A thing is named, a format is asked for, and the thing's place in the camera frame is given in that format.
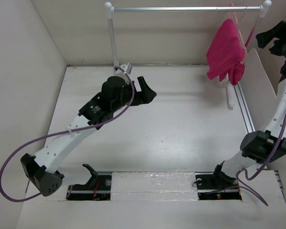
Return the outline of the pink trousers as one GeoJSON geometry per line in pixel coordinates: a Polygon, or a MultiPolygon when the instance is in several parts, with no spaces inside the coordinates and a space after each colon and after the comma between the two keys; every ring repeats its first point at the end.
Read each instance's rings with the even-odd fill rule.
{"type": "Polygon", "coordinates": [[[206,53],[210,80],[228,78],[231,85],[237,85],[245,71],[245,50],[232,19],[226,19],[218,29],[206,53]]]}

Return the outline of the pink plastic hanger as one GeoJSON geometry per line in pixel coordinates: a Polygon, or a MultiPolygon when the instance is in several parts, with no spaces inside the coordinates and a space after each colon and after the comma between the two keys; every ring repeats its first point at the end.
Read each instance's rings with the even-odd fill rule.
{"type": "Polygon", "coordinates": [[[231,70],[233,67],[240,67],[245,65],[247,57],[247,48],[243,41],[243,37],[240,32],[239,23],[236,18],[235,12],[233,12],[235,21],[230,18],[229,12],[227,19],[220,27],[220,31],[224,33],[224,44],[221,49],[223,57],[223,64],[225,70],[231,70]]]}

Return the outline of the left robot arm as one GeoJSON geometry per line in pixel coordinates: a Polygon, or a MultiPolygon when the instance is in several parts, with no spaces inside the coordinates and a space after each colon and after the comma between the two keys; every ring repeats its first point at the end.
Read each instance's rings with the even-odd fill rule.
{"type": "Polygon", "coordinates": [[[79,110],[70,124],[70,131],[57,136],[34,155],[25,154],[20,159],[25,175],[44,197],[52,195],[61,186],[95,187],[98,173],[90,165],[72,168],[60,164],[85,138],[99,130],[103,122],[111,120],[116,111],[126,105],[148,104],[157,96],[144,77],[138,77],[138,82],[139,92],[123,78],[109,77],[101,91],[79,110]]]}

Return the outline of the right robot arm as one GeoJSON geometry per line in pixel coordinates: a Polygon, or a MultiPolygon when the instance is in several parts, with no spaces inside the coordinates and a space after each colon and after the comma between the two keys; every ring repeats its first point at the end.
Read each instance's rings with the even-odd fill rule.
{"type": "MultiPolygon", "coordinates": [[[[280,21],[272,29],[256,35],[259,48],[265,48],[271,41],[271,54],[286,59],[286,21],[280,21]]],[[[221,188],[235,183],[240,172],[247,175],[247,169],[255,164],[260,168],[247,180],[254,179],[267,164],[286,155],[286,60],[280,70],[275,108],[261,129],[248,133],[241,142],[240,151],[229,160],[217,165],[211,175],[212,185],[221,188]]]]}

